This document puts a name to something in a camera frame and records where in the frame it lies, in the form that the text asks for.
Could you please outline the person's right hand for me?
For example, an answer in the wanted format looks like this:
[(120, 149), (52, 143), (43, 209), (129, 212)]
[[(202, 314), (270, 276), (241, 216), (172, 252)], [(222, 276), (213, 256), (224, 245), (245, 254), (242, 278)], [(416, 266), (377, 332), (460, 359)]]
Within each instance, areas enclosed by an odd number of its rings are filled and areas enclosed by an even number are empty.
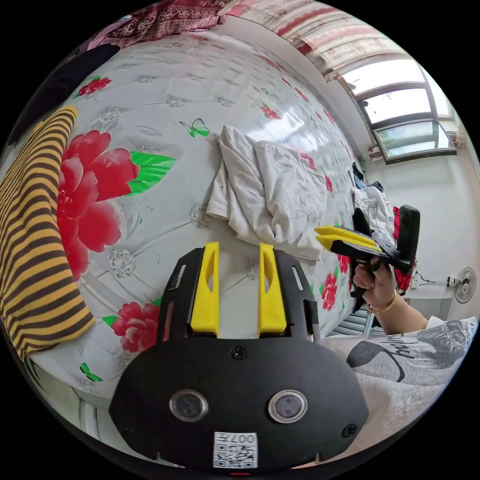
[(389, 266), (381, 264), (375, 271), (359, 265), (353, 276), (354, 285), (363, 290), (362, 298), (375, 314), (383, 314), (394, 305), (397, 292)]

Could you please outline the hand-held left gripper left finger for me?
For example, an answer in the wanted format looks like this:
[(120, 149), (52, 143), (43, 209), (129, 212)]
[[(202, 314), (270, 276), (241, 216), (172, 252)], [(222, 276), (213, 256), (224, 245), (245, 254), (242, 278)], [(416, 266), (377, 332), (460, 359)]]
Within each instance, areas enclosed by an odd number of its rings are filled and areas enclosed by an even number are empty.
[(218, 241), (204, 246), (190, 319), (190, 328), (196, 335), (219, 334), (219, 255)]

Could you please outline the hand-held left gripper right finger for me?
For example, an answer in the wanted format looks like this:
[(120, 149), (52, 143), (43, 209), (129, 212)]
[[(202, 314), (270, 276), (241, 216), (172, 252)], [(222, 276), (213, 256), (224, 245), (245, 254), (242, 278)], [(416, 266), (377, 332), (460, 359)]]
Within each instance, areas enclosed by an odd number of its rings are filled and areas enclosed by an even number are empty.
[(275, 250), (271, 244), (259, 247), (259, 287), (257, 333), (259, 336), (283, 335), (287, 318)]

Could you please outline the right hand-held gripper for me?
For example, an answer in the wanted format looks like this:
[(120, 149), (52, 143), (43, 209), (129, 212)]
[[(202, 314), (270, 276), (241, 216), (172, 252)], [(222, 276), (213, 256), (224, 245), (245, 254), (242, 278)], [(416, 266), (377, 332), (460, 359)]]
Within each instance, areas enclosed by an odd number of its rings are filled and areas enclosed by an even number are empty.
[(381, 264), (408, 277), (413, 272), (413, 209), (394, 209), (393, 241), (383, 239), (370, 226), (360, 208), (353, 214), (354, 229), (343, 226), (315, 228), (318, 242), (331, 253), (349, 261), (353, 276), (358, 265), (376, 271)]

